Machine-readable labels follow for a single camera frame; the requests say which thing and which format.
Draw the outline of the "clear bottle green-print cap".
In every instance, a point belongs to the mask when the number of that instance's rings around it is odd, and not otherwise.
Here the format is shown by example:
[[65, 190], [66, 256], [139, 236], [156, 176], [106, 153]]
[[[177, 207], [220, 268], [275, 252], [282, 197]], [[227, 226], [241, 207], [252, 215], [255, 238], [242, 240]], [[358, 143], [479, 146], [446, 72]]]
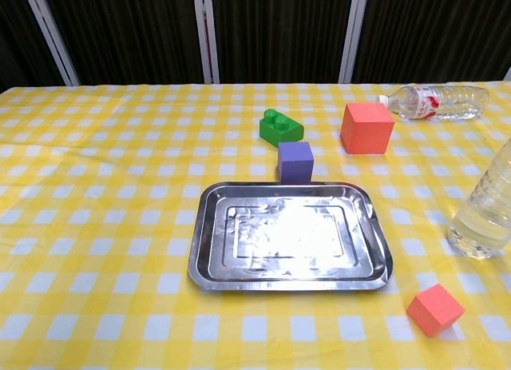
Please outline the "clear bottle green-print cap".
[[494, 257], [511, 241], [511, 138], [450, 222], [447, 241], [475, 259]]

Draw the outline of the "rectangular metal tray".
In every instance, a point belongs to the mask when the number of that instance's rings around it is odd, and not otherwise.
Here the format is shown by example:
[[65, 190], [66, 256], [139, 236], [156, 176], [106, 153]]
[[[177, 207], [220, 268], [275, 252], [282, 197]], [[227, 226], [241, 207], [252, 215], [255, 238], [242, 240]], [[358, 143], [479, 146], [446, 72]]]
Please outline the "rectangular metal tray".
[[369, 195], [344, 182], [219, 182], [203, 191], [188, 274], [208, 291], [364, 291], [394, 262]]

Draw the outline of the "clear bottle red label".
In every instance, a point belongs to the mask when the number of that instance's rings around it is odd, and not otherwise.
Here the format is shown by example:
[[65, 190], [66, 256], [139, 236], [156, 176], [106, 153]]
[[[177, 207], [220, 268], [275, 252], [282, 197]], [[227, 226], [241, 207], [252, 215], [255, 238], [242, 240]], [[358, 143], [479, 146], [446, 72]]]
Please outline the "clear bottle red label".
[[482, 115], [489, 91], [475, 86], [404, 86], [377, 102], [406, 120], [466, 120]]

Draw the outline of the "purple foam cube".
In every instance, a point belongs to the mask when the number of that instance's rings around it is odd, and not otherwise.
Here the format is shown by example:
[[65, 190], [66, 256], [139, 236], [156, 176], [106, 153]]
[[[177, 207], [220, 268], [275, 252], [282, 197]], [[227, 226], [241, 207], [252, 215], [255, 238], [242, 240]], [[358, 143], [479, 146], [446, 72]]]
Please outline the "purple foam cube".
[[314, 166], [310, 144], [306, 141], [280, 142], [277, 166], [283, 185], [310, 184]]

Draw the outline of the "green plastic building block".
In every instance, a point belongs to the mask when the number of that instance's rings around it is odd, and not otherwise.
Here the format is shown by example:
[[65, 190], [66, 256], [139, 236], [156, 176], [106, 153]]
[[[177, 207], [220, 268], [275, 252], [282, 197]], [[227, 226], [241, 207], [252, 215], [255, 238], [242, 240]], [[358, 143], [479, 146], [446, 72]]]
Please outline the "green plastic building block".
[[303, 135], [302, 124], [275, 109], [266, 109], [259, 120], [259, 136], [275, 147], [280, 142], [300, 141]]

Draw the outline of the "large orange foam cube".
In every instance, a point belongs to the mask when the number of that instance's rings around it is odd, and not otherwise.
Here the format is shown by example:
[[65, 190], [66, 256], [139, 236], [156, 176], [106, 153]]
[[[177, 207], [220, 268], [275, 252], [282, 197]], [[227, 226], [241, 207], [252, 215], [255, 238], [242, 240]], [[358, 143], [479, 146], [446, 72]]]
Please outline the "large orange foam cube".
[[347, 103], [340, 131], [343, 147], [349, 154], [384, 154], [394, 124], [394, 118], [381, 103]]

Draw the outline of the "yellow white checked tablecloth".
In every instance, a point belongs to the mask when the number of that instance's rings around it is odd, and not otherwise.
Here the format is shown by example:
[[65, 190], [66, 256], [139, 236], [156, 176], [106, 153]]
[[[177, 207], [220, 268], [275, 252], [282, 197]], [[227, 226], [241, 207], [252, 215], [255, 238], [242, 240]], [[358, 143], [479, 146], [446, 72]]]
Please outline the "yellow white checked tablecloth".
[[[511, 138], [511, 82], [475, 121], [396, 121], [386, 153], [340, 142], [345, 105], [392, 85], [13, 88], [0, 94], [0, 369], [511, 370], [511, 244], [456, 254], [446, 226]], [[376, 292], [205, 292], [188, 276], [202, 191], [273, 181], [259, 137], [301, 122], [314, 179], [364, 188], [394, 256]], [[441, 284], [465, 309], [426, 336]]]

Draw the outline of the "black pleated curtain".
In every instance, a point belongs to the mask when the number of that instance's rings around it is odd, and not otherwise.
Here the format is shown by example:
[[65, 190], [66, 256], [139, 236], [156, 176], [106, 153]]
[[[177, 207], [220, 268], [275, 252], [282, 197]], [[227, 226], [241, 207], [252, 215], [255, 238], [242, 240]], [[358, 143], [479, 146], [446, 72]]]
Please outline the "black pleated curtain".
[[[204, 81], [194, 0], [46, 0], [80, 83]], [[338, 81], [352, 0], [212, 0], [223, 83]], [[511, 0], [366, 0], [353, 83], [501, 80]], [[0, 92], [63, 78], [28, 0], [0, 0]]]

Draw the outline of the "small orange foam cube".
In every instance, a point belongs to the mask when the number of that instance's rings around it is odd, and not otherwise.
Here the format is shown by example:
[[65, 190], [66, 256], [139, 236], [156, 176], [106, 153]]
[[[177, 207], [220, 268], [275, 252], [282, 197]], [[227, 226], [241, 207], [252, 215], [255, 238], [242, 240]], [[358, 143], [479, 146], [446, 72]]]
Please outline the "small orange foam cube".
[[441, 284], [420, 292], [406, 309], [413, 322], [429, 337], [449, 328], [464, 312], [464, 307]]

